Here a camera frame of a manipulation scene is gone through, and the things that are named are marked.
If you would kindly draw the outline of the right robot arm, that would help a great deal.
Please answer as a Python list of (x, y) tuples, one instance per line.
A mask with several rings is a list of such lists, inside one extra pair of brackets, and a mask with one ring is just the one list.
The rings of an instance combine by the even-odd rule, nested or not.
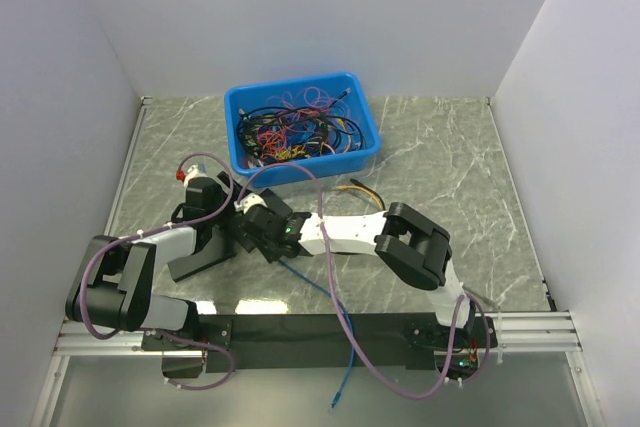
[(367, 215), (281, 213), (257, 194), (235, 203), (240, 229), (270, 262), (333, 254), (380, 258), (405, 284), (427, 293), (440, 334), (452, 346), (475, 333), (476, 313), (452, 264), (450, 235), (412, 207), (393, 202)]

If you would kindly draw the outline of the black network switch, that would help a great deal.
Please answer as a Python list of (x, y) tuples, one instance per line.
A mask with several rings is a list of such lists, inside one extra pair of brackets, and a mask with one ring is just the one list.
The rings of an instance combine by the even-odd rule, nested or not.
[[(218, 174), (227, 174), (227, 173), (224, 170), (221, 170)], [(230, 191), (228, 195), (231, 195), (231, 200), (229, 204), (222, 210), (222, 212), (213, 219), (213, 224), (215, 225), (215, 228), (218, 228), (221, 232), (231, 236), (232, 239), (235, 241), (235, 243), (240, 245), (246, 252), (251, 253), (253, 250), (257, 248), (246, 237), (246, 235), (242, 233), (240, 229), (239, 215), (236, 212), (236, 203), (242, 200), (246, 196), (262, 196), (264, 198), (267, 198), (269, 196), (278, 196), (278, 195), (272, 190), (270, 190), (269, 188), (263, 189), (261, 192), (258, 192), (258, 193), (253, 192), (249, 188), (243, 190), (243, 186), (241, 184), (236, 182), (230, 175), (229, 177), (230, 177), (229, 189), (232, 191)]]

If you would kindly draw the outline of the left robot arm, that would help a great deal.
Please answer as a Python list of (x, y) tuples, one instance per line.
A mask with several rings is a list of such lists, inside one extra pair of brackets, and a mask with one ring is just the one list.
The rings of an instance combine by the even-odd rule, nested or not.
[(154, 273), (167, 266), (179, 282), (234, 257), (226, 228), (236, 193), (227, 173), (198, 173), (185, 181), (185, 199), (172, 212), (169, 229), (93, 237), (66, 298), (66, 317), (81, 322), (86, 312), (92, 325), (116, 331), (159, 328), (176, 347), (194, 346), (201, 335), (195, 303), (154, 295)]

